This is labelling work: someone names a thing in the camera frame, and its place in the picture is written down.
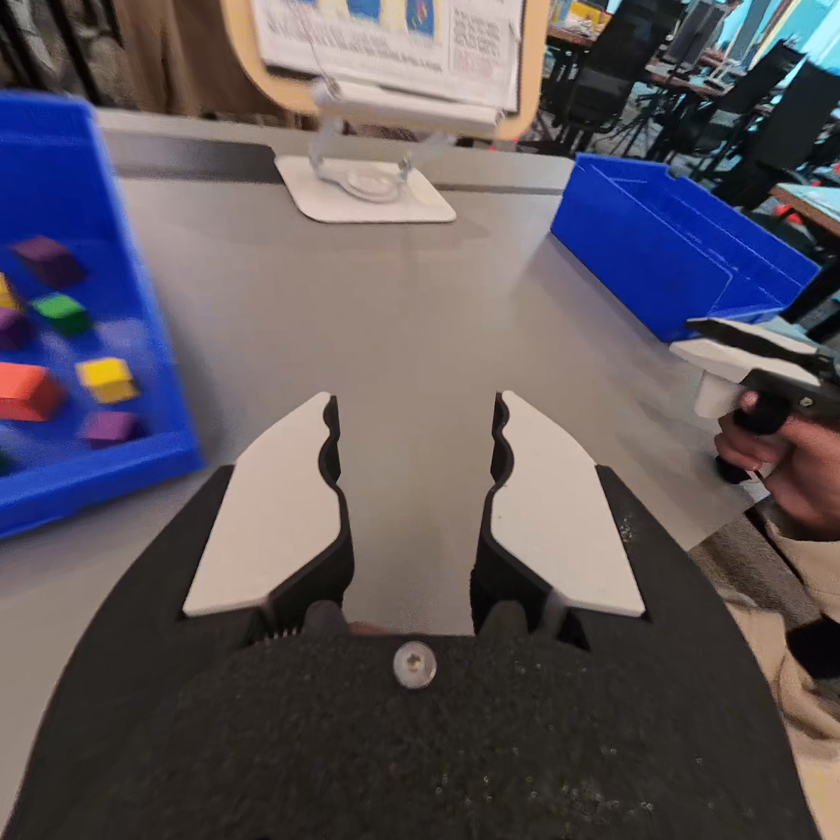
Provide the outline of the person's right hand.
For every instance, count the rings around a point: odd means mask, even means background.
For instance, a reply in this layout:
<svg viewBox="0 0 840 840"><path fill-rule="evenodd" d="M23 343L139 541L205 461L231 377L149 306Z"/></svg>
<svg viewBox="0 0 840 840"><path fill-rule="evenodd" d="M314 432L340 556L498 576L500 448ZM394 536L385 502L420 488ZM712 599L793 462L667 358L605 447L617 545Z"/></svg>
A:
<svg viewBox="0 0 840 840"><path fill-rule="evenodd" d="M839 540L838 422L792 414L775 434L758 436L732 412L718 425L718 455L749 473L769 469L764 486L802 539Z"/></svg>

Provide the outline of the brown fabric cover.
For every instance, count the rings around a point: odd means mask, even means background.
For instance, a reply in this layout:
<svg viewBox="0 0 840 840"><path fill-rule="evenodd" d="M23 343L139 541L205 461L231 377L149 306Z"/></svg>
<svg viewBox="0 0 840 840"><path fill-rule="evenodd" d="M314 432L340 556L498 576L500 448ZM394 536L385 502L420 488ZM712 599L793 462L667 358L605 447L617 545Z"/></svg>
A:
<svg viewBox="0 0 840 840"><path fill-rule="evenodd" d="M228 43L218 1L113 2L141 111L298 128L267 99Z"/></svg>

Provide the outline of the blue plastic bin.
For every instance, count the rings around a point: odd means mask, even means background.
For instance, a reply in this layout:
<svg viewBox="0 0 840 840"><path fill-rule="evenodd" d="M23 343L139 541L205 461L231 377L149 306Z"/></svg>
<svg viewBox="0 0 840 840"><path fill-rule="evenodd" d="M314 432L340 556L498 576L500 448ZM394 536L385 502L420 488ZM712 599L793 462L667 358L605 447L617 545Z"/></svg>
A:
<svg viewBox="0 0 840 840"><path fill-rule="evenodd" d="M2 420L1 449L14 461L14 472L1 478L4 539L192 473L203 457L92 107L46 94L2 94L1 194L2 272L35 332L24 349L2 351L2 362L43 366L66 389L48 422ZM63 291L38 282L8 249L37 235L68 247L87 279ZM52 292L77 299L91 331L65 339L35 314L28 301ZM101 405L79 383L75 365L111 356L128 363L141 394ZM144 435L88 447L78 430L99 410L137 413Z"/></svg>
<svg viewBox="0 0 840 840"><path fill-rule="evenodd" d="M654 336L688 321L758 324L787 309L819 268L664 164L578 154L550 231Z"/></svg>

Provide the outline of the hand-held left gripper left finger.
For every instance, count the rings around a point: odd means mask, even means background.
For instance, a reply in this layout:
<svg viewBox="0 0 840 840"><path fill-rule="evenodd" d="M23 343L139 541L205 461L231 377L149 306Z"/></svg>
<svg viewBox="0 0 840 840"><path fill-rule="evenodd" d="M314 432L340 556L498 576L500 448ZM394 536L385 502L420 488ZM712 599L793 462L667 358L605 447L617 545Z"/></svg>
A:
<svg viewBox="0 0 840 840"><path fill-rule="evenodd" d="M338 486L338 400L320 392L237 458L183 603L186 617L256 609L279 633L316 602L341 606L354 575Z"/></svg>

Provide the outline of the person's black chair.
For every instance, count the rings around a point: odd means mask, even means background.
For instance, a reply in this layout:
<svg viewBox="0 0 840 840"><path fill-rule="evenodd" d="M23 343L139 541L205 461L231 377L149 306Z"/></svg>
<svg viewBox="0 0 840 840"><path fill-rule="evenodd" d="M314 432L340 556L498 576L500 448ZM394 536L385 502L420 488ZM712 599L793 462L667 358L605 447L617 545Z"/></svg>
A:
<svg viewBox="0 0 840 840"><path fill-rule="evenodd" d="M839 679L839 623L822 617L786 634L788 648L814 680Z"/></svg>

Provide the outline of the person's right forearm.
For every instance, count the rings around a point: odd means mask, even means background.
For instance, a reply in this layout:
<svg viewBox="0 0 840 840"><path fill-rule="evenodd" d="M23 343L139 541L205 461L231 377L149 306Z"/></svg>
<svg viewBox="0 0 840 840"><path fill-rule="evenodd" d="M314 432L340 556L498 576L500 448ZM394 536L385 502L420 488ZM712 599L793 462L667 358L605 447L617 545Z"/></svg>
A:
<svg viewBox="0 0 840 840"><path fill-rule="evenodd" d="M765 516L769 540L798 574L824 617L839 622L839 540L800 524L775 505Z"/></svg>

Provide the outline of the black office chair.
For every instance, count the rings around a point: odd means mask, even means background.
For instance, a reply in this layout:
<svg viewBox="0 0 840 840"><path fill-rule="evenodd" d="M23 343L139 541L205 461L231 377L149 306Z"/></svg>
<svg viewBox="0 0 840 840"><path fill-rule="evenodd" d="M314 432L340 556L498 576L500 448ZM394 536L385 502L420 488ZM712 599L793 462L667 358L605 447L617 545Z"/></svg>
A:
<svg viewBox="0 0 840 840"><path fill-rule="evenodd" d="M624 1L583 58L563 109L560 155L584 151L620 122L634 85L676 26L678 1Z"/></svg>
<svg viewBox="0 0 840 840"><path fill-rule="evenodd" d="M838 100L838 73L806 61L747 142L739 163L711 194L732 207L754 210L805 162Z"/></svg>
<svg viewBox="0 0 840 840"><path fill-rule="evenodd" d="M701 100L700 95L688 93L684 103L667 117L646 160L665 162L675 154L706 158L723 149L803 58L802 52L779 41L719 97Z"/></svg>

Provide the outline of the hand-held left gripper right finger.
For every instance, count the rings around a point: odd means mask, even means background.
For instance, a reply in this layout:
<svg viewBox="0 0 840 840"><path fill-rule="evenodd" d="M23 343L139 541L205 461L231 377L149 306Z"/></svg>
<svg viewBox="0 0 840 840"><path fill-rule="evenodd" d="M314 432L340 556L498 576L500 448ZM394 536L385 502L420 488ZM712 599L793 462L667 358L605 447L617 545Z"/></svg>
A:
<svg viewBox="0 0 840 840"><path fill-rule="evenodd" d="M644 599L593 457L513 391L496 394L491 436L492 485L471 571L475 633L502 602L519 604L528 633L558 635L574 610L642 618Z"/></svg>

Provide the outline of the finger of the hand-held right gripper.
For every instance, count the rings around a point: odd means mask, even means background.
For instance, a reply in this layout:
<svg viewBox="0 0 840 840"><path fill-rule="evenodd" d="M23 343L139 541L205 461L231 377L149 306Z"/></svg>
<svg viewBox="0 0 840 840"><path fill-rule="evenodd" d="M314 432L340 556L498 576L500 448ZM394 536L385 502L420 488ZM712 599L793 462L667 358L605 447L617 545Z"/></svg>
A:
<svg viewBox="0 0 840 840"><path fill-rule="evenodd" d="M753 371L769 370L758 356L711 339L672 342L669 351L701 370L695 413L706 419L718 419L736 411L747 389L743 381Z"/></svg>
<svg viewBox="0 0 840 840"><path fill-rule="evenodd" d="M813 344L744 322L695 318L686 321L686 329L721 346L768 359L815 360L823 353Z"/></svg>

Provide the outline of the long wooden desk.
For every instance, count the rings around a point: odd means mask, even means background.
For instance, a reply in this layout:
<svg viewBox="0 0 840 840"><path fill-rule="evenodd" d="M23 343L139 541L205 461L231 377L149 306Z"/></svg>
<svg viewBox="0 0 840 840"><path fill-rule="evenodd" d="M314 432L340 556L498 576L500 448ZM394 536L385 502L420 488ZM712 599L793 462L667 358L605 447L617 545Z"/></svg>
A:
<svg viewBox="0 0 840 840"><path fill-rule="evenodd" d="M810 220L839 238L839 187L780 183L770 190L780 203L790 205L802 220Z"/></svg>

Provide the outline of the red wooden cube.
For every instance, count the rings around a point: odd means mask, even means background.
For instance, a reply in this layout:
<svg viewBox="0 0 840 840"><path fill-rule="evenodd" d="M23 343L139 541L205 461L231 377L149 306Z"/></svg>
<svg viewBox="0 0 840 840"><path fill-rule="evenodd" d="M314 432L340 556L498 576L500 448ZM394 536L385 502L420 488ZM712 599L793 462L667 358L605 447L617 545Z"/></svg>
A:
<svg viewBox="0 0 840 840"><path fill-rule="evenodd" d="M46 367L1 362L3 421L48 422L66 399L67 390Z"/></svg>

